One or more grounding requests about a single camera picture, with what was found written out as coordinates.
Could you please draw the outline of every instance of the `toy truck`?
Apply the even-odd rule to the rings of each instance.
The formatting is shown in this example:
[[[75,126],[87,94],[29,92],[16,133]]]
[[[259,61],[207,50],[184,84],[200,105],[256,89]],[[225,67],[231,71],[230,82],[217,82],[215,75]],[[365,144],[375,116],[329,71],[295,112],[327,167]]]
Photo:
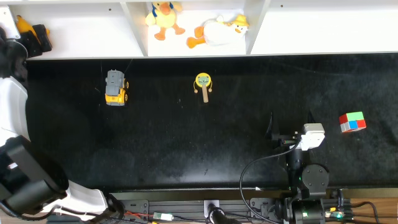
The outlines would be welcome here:
[[[108,71],[108,77],[105,78],[105,101],[107,105],[124,106],[128,101],[127,90],[129,82],[124,78],[123,72],[116,70]]]

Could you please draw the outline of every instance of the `black tabletop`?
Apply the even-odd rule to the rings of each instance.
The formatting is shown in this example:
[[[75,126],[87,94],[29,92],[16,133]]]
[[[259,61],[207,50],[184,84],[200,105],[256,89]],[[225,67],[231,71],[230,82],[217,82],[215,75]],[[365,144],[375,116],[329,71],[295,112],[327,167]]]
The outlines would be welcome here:
[[[108,190],[235,188],[244,166],[280,151],[264,135],[271,111],[282,134],[308,112],[325,140],[309,151],[330,187],[398,185],[398,55],[30,61],[27,123],[35,147],[70,180]],[[107,71],[126,74],[129,104],[104,100]],[[209,73],[209,103],[193,92]],[[339,116],[367,128],[342,134]],[[286,188],[281,159],[253,165],[246,187]]]

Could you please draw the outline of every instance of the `yellow hat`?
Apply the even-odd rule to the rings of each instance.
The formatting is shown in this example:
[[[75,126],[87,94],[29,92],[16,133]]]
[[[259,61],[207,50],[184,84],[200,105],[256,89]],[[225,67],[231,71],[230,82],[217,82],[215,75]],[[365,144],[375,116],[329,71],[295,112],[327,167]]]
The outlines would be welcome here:
[[[246,21],[246,16],[244,15],[238,15],[235,21],[233,21],[232,23],[238,26],[249,26],[248,22]]]

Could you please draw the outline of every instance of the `colorful cube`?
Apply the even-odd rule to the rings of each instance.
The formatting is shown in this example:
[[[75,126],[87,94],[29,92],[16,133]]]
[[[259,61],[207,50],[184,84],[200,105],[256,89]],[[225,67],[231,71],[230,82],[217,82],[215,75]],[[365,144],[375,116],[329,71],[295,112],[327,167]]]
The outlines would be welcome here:
[[[362,112],[346,113],[340,116],[340,127],[343,133],[359,131],[366,128]]]

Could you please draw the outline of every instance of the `blue vest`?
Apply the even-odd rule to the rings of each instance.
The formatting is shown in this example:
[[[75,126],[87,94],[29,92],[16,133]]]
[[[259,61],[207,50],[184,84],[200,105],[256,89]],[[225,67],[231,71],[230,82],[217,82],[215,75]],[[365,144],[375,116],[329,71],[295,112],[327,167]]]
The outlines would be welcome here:
[[[172,4],[171,2],[170,2],[170,8],[171,8],[171,9],[174,8],[174,6],[173,6],[173,4]],[[153,14],[154,17],[156,18],[156,17],[157,17],[157,14],[156,14],[155,10],[156,10],[156,7],[155,7],[154,4],[152,3],[152,14]]]

